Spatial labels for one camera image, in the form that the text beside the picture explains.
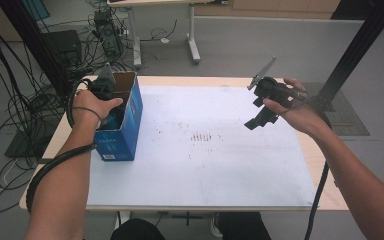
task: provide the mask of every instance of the black pole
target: black pole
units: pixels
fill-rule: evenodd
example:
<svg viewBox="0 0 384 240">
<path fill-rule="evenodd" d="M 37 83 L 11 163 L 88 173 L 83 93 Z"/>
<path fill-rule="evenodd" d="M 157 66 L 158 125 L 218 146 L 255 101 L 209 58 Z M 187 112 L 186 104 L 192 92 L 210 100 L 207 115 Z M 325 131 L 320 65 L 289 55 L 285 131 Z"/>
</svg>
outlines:
<svg viewBox="0 0 384 240">
<path fill-rule="evenodd" d="M 317 95 L 321 107 L 327 109 L 339 89 L 384 29 L 384 0 L 378 1 L 344 55 Z"/>
<path fill-rule="evenodd" d="M 0 0 L 0 7 L 29 48 L 57 94 L 61 99 L 65 99 L 70 92 L 67 77 L 46 45 L 36 21 L 27 11 L 22 0 Z"/>
</svg>

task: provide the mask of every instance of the black device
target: black device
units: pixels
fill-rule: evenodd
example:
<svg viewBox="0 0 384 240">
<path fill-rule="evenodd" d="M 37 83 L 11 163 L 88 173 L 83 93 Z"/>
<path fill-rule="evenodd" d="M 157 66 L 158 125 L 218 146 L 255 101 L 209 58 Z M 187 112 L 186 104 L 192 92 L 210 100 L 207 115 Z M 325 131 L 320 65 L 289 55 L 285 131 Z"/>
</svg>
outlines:
<svg viewBox="0 0 384 240">
<path fill-rule="evenodd" d="M 102 68 L 98 78 L 89 83 L 88 90 L 100 100 L 108 101 L 113 98 L 123 99 L 122 104 L 111 109 L 106 118 L 107 123 L 101 125 L 99 130 L 114 130 L 120 128 L 124 120 L 124 112 L 126 111 L 126 104 L 130 93 L 116 91 L 116 82 L 109 63 L 106 63 Z"/>
<path fill-rule="evenodd" d="M 96 27 L 96 36 L 102 42 L 105 56 L 109 59 L 120 56 L 121 39 L 111 19 L 111 10 L 95 11 L 93 20 Z"/>
<path fill-rule="evenodd" d="M 75 30 L 42 33 L 42 37 L 63 67 L 81 64 L 82 45 Z"/>
<path fill-rule="evenodd" d="M 292 107 L 292 99 L 305 100 L 305 97 L 292 91 L 286 84 L 279 83 L 275 79 L 267 76 L 258 81 L 254 94 L 257 96 L 257 99 L 255 99 L 253 103 L 257 107 L 263 105 L 265 98 L 276 101 L 285 108 Z M 253 130 L 258 126 L 264 127 L 268 122 L 275 123 L 277 119 L 278 115 L 264 106 L 255 118 L 245 123 L 245 126 Z"/>
</svg>

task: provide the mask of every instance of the white table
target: white table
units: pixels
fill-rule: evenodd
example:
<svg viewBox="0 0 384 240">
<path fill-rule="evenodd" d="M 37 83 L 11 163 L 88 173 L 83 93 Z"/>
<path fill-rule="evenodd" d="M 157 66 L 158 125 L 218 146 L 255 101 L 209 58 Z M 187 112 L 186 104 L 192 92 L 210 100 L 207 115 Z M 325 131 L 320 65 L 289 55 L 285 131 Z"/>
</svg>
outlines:
<svg viewBox="0 0 384 240">
<path fill-rule="evenodd" d="M 133 64 L 136 68 L 142 65 L 140 39 L 136 34 L 135 15 L 133 7 L 135 6 L 150 6 L 150 5 L 163 5 L 163 4 L 189 4 L 189 33 L 187 34 L 189 47 L 192 53 L 192 58 L 195 63 L 199 63 L 201 57 L 199 56 L 198 48 L 195 42 L 195 3 L 206 3 L 212 0 L 124 0 L 118 2 L 107 2 L 109 7 L 117 8 L 123 7 L 127 10 L 130 22 L 130 29 L 133 41 Z"/>
<path fill-rule="evenodd" d="M 320 179 L 323 156 L 311 139 L 295 135 L 282 120 L 254 131 L 243 126 L 259 110 L 252 105 L 253 94 L 245 87 L 250 80 L 140 76 L 144 112 L 136 159 L 103 162 L 93 152 L 87 208 L 114 211 L 308 209 L 314 186 Z M 173 101 L 188 94 L 191 96 L 185 99 L 199 97 L 207 101 Z M 227 107 L 219 109 L 220 102 L 228 103 Z M 153 108 L 158 107 L 161 112 L 156 115 Z M 206 111 L 195 114 L 202 108 Z M 220 118 L 210 113 L 217 113 Z M 44 158 L 55 156 L 69 132 L 66 120 L 61 121 Z M 25 208 L 24 197 L 20 204 Z M 331 177 L 320 209 L 347 209 Z"/>
</svg>

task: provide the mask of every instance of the finger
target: finger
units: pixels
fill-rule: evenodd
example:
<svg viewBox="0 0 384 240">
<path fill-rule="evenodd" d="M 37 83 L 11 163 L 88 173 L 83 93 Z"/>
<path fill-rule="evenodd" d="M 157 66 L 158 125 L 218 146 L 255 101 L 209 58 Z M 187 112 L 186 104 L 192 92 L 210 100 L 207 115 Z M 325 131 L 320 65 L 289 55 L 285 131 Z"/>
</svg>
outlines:
<svg viewBox="0 0 384 240">
<path fill-rule="evenodd" d="M 271 100 L 271 99 L 268 99 L 268 98 L 265 98 L 265 99 L 263 100 L 263 103 L 264 103 L 264 105 L 265 105 L 268 109 L 272 110 L 272 111 L 275 112 L 276 114 L 280 114 L 280 113 L 283 113 L 283 112 L 285 112 L 285 111 L 288 110 L 287 108 L 285 108 L 285 107 L 283 107 L 282 105 L 280 105 L 278 102 L 275 102 L 275 101 L 273 101 L 273 100 Z"/>
<path fill-rule="evenodd" d="M 295 78 L 284 78 L 283 81 L 288 84 L 288 85 L 291 85 L 291 86 L 294 86 L 294 87 L 301 87 L 301 88 L 304 88 L 304 85 L 302 84 L 302 82 L 298 79 L 295 79 Z"/>
<path fill-rule="evenodd" d="M 123 103 L 123 99 L 122 98 L 113 98 L 111 100 L 106 101 L 106 104 L 108 104 L 108 106 L 111 109 L 119 106 L 122 103 Z"/>
</svg>

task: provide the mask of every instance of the forearm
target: forearm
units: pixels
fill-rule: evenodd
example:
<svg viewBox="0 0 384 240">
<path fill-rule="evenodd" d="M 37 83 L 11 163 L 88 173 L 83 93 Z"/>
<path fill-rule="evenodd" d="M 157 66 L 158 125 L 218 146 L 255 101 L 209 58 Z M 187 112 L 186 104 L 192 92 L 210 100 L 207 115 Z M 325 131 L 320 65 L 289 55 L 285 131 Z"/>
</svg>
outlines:
<svg viewBox="0 0 384 240">
<path fill-rule="evenodd" d="M 384 239 L 384 184 L 329 128 L 320 127 L 310 135 L 325 155 L 363 234 L 368 239 Z"/>
<path fill-rule="evenodd" d="M 57 155 L 91 144 L 96 122 L 76 123 Z M 87 152 L 59 164 L 44 176 L 35 193 L 27 239 L 37 236 L 50 239 L 82 238 L 89 172 L 90 152 Z"/>
</svg>

